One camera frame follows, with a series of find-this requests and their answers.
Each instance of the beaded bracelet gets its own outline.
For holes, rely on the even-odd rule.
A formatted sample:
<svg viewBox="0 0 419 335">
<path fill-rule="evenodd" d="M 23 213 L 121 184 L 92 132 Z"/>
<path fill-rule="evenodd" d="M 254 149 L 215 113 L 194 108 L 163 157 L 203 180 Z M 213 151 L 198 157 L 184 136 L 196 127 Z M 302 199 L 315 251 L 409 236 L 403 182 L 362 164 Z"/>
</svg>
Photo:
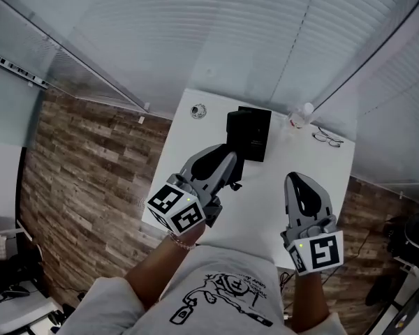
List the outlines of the beaded bracelet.
<svg viewBox="0 0 419 335">
<path fill-rule="evenodd" d="M 179 240 L 179 237 L 177 237 L 174 233 L 172 233 L 171 231 L 168 231 L 168 235 L 169 237 L 172 239 L 172 241 L 177 244 L 179 247 L 184 248 L 188 251 L 190 251 L 191 249 L 194 249 L 196 247 L 195 244 L 193 244 L 192 246 L 188 246 L 187 244 L 183 243 L 182 241 Z"/>
</svg>

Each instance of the wooden floor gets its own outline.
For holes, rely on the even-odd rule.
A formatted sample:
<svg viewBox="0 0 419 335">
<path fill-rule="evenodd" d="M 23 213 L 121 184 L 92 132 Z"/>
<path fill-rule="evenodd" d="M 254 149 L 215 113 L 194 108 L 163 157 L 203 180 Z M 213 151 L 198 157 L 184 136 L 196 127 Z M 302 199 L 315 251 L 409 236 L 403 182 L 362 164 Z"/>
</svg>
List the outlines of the wooden floor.
<svg viewBox="0 0 419 335">
<path fill-rule="evenodd" d="M 121 276 L 164 237 L 140 218 L 170 121 L 138 119 L 127 110 L 47 94 L 25 161 L 20 216 L 43 250 L 47 287 L 59 303 L 77 305 L 78 290 L 99 276 Z M 386 252 L 384 221 L 418 210 L 351 178 L 339 219 L 348 262 L 324 285 L 349 335 L 362 334 L 383 306 L 364 304 L 376 277 L 399 266 Z M 283 294 L 289 306 L 293 279 Z"/>
</svg>

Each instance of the forearm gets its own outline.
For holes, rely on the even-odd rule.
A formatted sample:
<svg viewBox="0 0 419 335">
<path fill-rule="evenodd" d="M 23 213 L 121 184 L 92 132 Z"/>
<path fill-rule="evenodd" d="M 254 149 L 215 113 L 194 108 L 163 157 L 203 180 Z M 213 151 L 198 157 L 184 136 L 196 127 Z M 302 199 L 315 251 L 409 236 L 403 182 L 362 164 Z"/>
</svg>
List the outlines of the forearm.
<svg viewBox="0 0 419 335">
<path fill-rule="evenodd" d="M 159 299 L 188 252 L 167 236 L 146 259 L 125 276 L 145 310 Z"/>
<path fill-rule="evenodd" d="M 319 273 L 297 275 L 292 314 L 293 331 L 299 333 L 309 330 L 328 316 L 329 309 L 323 292 L 321 275 Z"/>
</svg>

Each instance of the white t-shirt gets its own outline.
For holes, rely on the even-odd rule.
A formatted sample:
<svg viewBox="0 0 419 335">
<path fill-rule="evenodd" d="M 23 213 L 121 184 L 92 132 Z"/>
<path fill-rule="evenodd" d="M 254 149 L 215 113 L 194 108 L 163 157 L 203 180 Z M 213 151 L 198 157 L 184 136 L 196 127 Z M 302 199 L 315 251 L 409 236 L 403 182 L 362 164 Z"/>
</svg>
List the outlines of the white t-shirt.
<svg viewBox="0 0 419 335">
<path fill-rule="evenodd" d="M 237 251 L 198 246 L 148 312 L 123 278 L 96 280 L 58 335 L 279 334 L 284 326 L 277 268 Z M 346 335 L 331 314 L 306 335 Z"/>
</svg>

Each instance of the white bottle cap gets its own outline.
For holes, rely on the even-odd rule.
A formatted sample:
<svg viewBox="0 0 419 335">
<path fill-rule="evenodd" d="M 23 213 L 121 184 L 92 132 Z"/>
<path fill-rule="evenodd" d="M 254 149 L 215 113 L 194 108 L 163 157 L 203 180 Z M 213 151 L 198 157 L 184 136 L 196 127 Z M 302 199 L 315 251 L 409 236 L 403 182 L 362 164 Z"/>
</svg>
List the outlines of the white bottle cap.
<svg viewBox="0 0 419 335">
<path fill-rule="evenodd" d="M 314 112 L 314 105 L 312 103 L 305 103 L 302 112 L 307 117 Z"/>
</svg>

